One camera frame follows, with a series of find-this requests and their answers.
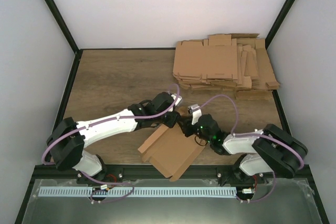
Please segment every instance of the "black frame bar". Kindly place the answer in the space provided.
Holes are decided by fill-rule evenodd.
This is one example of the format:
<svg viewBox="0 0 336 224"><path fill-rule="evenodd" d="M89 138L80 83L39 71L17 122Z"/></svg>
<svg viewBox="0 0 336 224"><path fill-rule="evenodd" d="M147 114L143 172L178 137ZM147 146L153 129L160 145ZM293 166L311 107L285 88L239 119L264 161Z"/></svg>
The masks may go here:
<svg viewBox="0 0 336 224"><path fill-rule="evenodd" d="M282 22L284 21L286 15L290 11L295 0L286 0L280 13L278 14L274 24L272 25L271 30L269 31L266 37L266 49L269 47L273 38L275 37L278 29L280 28ZM64 19L61 16L54 0L45 0L48 5L52 15L54 16L56 22L58 23L60 29L62 30L66 40L68 41L70 47L75 53L75 59L73 61L71 72L69 75L69 79L63 94L63 98L61 101L61 105L57 114L57 118L55 121L55 127L60 123L63 119L66 106L70 97L71 89L73 83L75 81L76 73L79 67L80 59L83 53L83 50L77 47L74 38L72 37ZM110 48L114 50L125 50L124 48ZM136 49L174 49L174 48L129 48L127 50L136 50ZM276 90L273 91L274 101L278 110L278 114L280 117L282 128L290 134L289 125L283 111L279 94ZM119 170L123 174L123 179L156 179L163 178L163 176L151 165L107 165L111 170ZM228 170L231 166L203 166L203 165L192 165L188 168L182 178L217 178L217 173L219 170ZM27 204L32 193L33 185L36 179L76 179L78 172L75 170L68 170L66 172L59 172L53 166L43 166L38 165L35 166L32 178L28 185L26 195L24 197L23 203L19 210L17 219L15 221L16 224L22 223ZM323 223L329 223L327 214L325 213L321 198L319 196L317 187L315 185L311 170L309 165L306 165L302 170L297 172L296 178L306 178L309 182L310 187L314 190L314 200L318 207L318 211Z"/></svg>

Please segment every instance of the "gray floor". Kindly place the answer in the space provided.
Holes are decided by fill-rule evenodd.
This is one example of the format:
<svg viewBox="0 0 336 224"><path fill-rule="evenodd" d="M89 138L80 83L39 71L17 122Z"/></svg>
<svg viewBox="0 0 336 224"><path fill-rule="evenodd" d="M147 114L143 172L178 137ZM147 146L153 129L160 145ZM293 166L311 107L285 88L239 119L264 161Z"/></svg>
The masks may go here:
<svg viewBox="0 0 336 224"><path fill-rule="evenodd" d="M172 183L142 180L137 185L165 186ZM181 185L216 186L213 181L207 180L180 180L178 184L173 184ZM271 185L258 185L255 197L261 197L270 187ZM23 223L309 224L321 221L312 192L304 180L278 179L277 187L269 198L251 204L240 204L236 199L217 198L128 198L110 204L92 205L87 198L32 197Z"/></svg>

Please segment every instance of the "black cable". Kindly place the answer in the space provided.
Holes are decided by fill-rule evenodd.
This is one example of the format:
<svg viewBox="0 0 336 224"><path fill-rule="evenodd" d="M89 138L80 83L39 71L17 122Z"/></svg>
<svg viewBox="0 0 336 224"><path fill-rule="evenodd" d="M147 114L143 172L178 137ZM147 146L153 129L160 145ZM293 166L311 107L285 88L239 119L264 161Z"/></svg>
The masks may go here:
<svg viewBox="0 0 336 224"><path fill-rule="evenodd" d="M197 140L196 140L196 137L197 136L195 136L195 142L196 142L196 144L198 144L199 146L205 146L205 145L207 145L208 144L208 142L206 141L205 142L205 144L204 145L202 145L202 144L200 144Z"/></svg>

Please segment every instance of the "wooden tabletop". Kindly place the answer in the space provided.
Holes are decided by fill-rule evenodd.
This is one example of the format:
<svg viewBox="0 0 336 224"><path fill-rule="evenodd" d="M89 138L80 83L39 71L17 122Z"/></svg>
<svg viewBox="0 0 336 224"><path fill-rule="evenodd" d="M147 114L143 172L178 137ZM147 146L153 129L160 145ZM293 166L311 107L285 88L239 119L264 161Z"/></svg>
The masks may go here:
<svg viewBox="0 0 336 224"><path fill-rule="evenodd" d="M118 113L133 103L153 99L166 91L173 77L174 50L85 50L66 108L65 118L88 121ZM183 105L203 104L212 96L229 91L181 89ZM235 101L239 111L237 133L262 129L267 123L281 127L274 100ZM202 109L210 113L224 131L235 122L235 110L228 99L217 98ZM141 164L138 147L155 131L142 129L115 135L90 145L106 164ZM233 164L240 155L219 156L207 146L194 164Z"/></svg>

